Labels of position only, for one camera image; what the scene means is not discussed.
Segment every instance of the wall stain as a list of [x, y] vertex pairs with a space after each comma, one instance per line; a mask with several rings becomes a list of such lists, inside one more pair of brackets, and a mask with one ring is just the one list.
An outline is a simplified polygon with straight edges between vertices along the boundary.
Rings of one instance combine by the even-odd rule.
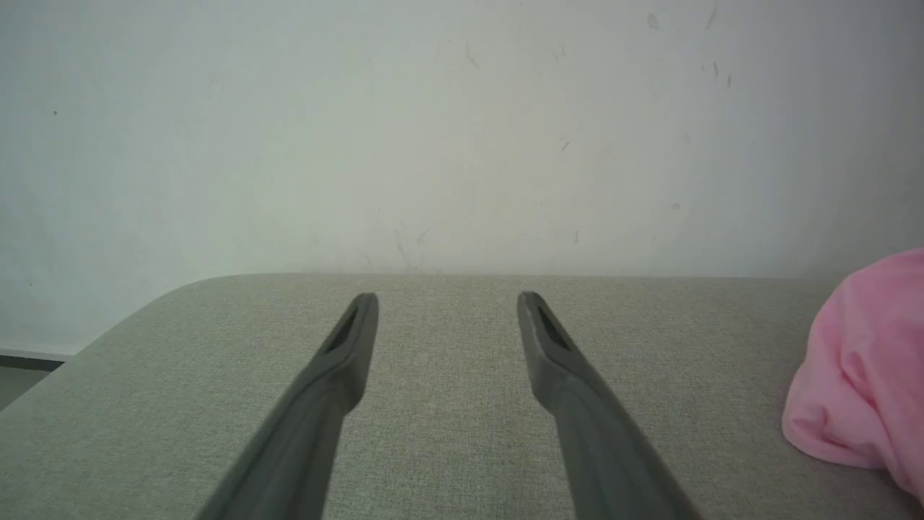
[[405, 266], [407, 266], [407, 268], [411, 271], [416, 270], [417, 268], [414, 267], [414, 265], [410, 263], [410, 260], [407, 259], [407, 255], [404, 252], [404, 247], [401, 246], [400, 240], [395, 241], [395, 246], [397, 246], [398, 252], [401, 253], [401, 259], [405, 261]]
[[709, 15], [709, 21], [706, 22], [706, 30], [712, 27], [712, 23], [719, 16], [719, 0], [715, 0], [715, 6], [712, 8], [712, 14]]
[[481, 65], [478, 64], [478, 61], [471, 57], [471, 47], [468, 45], [468, 43], [465, 44], [465, 57], [468, 58], [468, 62], [470, 64], [472, 64], [478, 70], [481, 70]]

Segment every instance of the gray fabric sofa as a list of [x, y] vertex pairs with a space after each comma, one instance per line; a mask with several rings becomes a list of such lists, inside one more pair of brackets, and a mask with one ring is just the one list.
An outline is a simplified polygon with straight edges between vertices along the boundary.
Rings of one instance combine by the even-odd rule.
[[833, 283], [251, 275], [170, 292], [0, 413], [0, 518], [191, 518], [350, 299], [375, 291], [366, 395], [325, 518], [573, 516], [516, 298], [541, 293], [707, 518], [920, 518], [887, 475], [780, 432]]

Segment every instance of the white wall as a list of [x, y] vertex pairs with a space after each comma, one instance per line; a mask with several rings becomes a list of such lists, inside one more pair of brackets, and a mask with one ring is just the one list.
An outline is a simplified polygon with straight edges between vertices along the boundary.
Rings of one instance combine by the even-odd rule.
[[924, 241], [922, 49], [919, 0], [4, 2], [0, 347], [236, 273], [840, 275]]

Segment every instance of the pink fabric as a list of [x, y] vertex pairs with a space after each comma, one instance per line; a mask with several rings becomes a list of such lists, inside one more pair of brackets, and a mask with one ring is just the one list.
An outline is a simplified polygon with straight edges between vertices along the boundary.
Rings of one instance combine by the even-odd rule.
[[885, 467], [924, 500], [924, 248], [850, 275], [821, 308], [783, 433], [824, 461]]

